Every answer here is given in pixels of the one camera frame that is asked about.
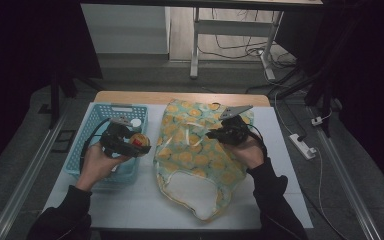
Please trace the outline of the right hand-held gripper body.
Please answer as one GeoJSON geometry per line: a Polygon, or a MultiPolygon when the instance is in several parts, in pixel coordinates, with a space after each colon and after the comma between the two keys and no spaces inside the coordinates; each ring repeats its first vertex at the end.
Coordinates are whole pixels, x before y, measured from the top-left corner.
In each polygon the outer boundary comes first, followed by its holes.
{"type": "Polygon", "coordinates": [[[242,117],[241,113],[250,110],[252,105],[227,107],[219,117],[222,127],[225,131],[224,139],[219,140],[223,144],[237,146],[244,142],[248,136],[248,127],[242,117]]]}

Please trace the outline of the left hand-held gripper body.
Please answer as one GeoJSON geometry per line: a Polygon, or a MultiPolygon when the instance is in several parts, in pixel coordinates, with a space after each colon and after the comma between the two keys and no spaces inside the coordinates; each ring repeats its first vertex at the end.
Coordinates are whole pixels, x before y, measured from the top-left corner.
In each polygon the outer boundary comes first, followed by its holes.
{"type": "Polygon", "coordinates": [[[100,143],[104,147],[104,153],[111,157],[114,153],[122,154],[125,146],[131,146],[124,141],[125,134],[131,130],[132,124],[125,116],[112,117],[109,119],[109,125],[102,133],[100,143]]]}

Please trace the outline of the blue plastic basket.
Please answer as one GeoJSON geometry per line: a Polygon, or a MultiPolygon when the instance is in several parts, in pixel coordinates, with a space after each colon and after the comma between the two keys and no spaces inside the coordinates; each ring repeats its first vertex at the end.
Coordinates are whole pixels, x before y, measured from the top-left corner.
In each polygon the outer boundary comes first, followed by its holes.
{"type": "MultiPolygon", "coordinates": [[[[148,125],[148,108],[144,105],[117,105],[113,103],[91,103],[82,120],[78,133],[72,144],[64,164],[64,171],[78,179],[84,163],[86,151],[93,144],[100,142],[102,133],[109,125],[112,117],[125,116],[129,121],[138,118],[142,121],[140,129],[132,131],[146,134],[148,125]]],[[[136,180],[140,157],[132,157],[126,163],[119,165],[116,172],[112,172],[103,180],[105,184],[130,184],[136,180]]]]}

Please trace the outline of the orange fruit print bag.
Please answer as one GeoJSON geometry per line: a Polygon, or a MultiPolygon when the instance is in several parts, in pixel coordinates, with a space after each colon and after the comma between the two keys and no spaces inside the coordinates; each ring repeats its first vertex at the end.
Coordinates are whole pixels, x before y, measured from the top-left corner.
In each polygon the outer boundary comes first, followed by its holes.
{"type": "Polygon", "coordinates": [[[225,109],[216,103],[172,100],[163,112],[154,155],[160,191],[202,221],[227,208],[246,177],[246,166],[206,136],[221,127],[225,109]]]}

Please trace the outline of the person's right hand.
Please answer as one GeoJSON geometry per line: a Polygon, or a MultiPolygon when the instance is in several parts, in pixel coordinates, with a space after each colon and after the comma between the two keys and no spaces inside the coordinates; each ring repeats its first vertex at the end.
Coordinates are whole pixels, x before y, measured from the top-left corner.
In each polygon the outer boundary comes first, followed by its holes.
{"type": "Polygon", "coordinates": [[[265,161],[260,141],[249,136],[247,140],[237,146],[224,144],[223,147],[230,151],[248,169],[254,169],[265,161]]]}

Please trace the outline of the person's left hand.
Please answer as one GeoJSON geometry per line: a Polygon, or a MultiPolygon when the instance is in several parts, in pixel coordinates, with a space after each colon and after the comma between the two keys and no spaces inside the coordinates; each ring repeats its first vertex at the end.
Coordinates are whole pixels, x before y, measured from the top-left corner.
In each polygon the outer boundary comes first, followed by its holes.
{"type": "Polygon", "coordinates": [[[82,171],[75,187],[90,192],[97,182],[110,175],[115,166],[128,160],[130,157],[124,155],[116,158],[108,157],[103,152],[101,143],[95,143],[86,151],[82,171]]]}

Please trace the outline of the wooden table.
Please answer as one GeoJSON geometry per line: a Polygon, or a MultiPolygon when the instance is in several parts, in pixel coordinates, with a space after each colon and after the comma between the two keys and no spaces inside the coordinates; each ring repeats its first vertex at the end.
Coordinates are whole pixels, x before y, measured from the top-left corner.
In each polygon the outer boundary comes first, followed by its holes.
{"type": "Polygon", "coordinates": [[[270,106],[270,102],[265,95],[138,91],[100,91],[96,94],[95,102],[166,105],[173,99],[200,103],[220,103],[228,106],[270,106]]]}

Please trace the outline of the black floor plate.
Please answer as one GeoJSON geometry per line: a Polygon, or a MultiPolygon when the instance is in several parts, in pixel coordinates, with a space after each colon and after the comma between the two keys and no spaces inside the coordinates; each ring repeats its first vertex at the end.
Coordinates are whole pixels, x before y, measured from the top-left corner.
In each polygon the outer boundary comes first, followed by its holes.
{"type": "Polygon", "coordinates": [[[76,135],[75,130],[61,130],[54,141],[53,153],[68,153],[76,135]]]}

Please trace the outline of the white table mat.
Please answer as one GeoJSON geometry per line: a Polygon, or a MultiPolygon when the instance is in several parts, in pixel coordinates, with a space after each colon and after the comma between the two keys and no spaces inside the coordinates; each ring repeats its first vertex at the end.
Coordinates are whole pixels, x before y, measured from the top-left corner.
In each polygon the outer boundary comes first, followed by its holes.
{"type": "MultiPolygon", "coordinates": [[[[164,105],[144,105],[148,108],[146,135],[151,140],[149,154],[140,157],[136,180],[130,184],[98,183],[92,194],[90,213],[95,229],[110,230],[254,230],[260,227],[259,209],[253,197],[254,183],[246,173],[237,185],[227,208],[210,221],[198,219],[191,210],[167,198],[157,183],[154,155],[164,105]]],[[[76,178],[64,167],[47,200],[55,206],[61,202],[76,178]]]]}

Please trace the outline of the white power strip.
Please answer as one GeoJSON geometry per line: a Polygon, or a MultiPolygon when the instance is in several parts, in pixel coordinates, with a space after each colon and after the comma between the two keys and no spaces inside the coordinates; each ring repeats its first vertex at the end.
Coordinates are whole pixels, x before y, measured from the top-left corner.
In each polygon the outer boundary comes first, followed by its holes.
{"type": "Polygon", "coordinates": [[[291,134],[289,139],[305,159],[310,160],[316,157],[317,150],[313,147],[309,147],[301,136],[298,134],[291,134]]]}

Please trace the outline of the black stand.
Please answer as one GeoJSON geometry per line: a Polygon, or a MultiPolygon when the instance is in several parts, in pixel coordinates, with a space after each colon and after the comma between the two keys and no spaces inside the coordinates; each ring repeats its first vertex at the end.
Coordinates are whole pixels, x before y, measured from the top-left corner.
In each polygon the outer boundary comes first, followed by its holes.
{"type": "Polygon", "coordinates": [[[315,61],[319,60],[319,63],[317,71],[310,77],[312,86],[304,100],[309,106],[314,106],[319,100],[322,100],[321,115],[324,119],[320,127],[327,137],[330,136],[329,118],[333,85],[340,70],[341,58],[346,53],[347,43],[358,23],[357,17],[343,16],[329,17],[322,24],[320,48],[318,56],[315,58],[315,61]]]}
{"type": "Polygon", "coordinates": [[[74,98],[77,95],[77,88],[74,84],[74,72],[67,68],[57,70],[51,75],[51,123],[49,128],[53,129],[60,116],[60,96],[63,92],[66,97],[74,98]]]}

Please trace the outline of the white-legged desk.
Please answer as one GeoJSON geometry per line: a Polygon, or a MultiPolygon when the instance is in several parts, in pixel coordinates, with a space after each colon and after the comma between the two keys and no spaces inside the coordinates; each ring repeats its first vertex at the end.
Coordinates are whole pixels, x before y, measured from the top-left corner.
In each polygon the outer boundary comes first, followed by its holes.
{"type": "Polygon", "coordinates": [[[267,45],[259,54],[265,73],[270,79],[273,79],[274,74],[268,63],[268,55],[283,13],[285,11],[320,10],[323,8],[322,0],[80,0],[80,2],[108,5],[193,7],[191,79],[198,77],[198,40],[199,35],[203,34],[266,37],[267,45]],[[274,11],[275,16],[271,23],[202,20],[200,10],[203,8],[266,10],[274,11]]]}

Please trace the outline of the grey white cabinet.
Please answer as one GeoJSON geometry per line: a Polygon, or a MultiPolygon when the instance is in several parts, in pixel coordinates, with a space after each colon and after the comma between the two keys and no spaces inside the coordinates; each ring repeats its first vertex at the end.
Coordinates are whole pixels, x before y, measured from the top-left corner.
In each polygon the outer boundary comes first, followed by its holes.
{"type": "Polygon", "coordinates": [[[81,8],[97,53],[169,53],[169,7],[82,4],[81,8]]]}

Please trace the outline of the aluminium rail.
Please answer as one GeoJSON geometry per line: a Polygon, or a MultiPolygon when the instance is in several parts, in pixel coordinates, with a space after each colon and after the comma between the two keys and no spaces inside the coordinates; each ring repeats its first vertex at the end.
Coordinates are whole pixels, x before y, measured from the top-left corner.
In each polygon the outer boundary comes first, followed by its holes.
{"type": "Polygon", "coordinates": [[[57,135],[60,133],[60,130],[66,121],[66,118],[67,112],[64,111],[56,121],[54,127],[47,132],[45,139],[42,141],[34,157],[30,160],[25,172],[1,212],[0,240],[5,240],[9,234],[21,207],[27,199],[28,193],[33,187],[33,184],[52,149],[52,145],[54,144],[57,135]]]}
{"type": "Polygon", "coordinates": [[[367,240],[382,240],[381,234],[367,209],[362,197],[357,191],[357,188],[352,181],[342,159],[330,137],[326,135],[320,125],[315,126],[317,134],[323,145],[327,157],[339,179],[339,182],[344,190],[344,193],[355,211],[356,218],[362,228],[362,231],[367,240]]]}

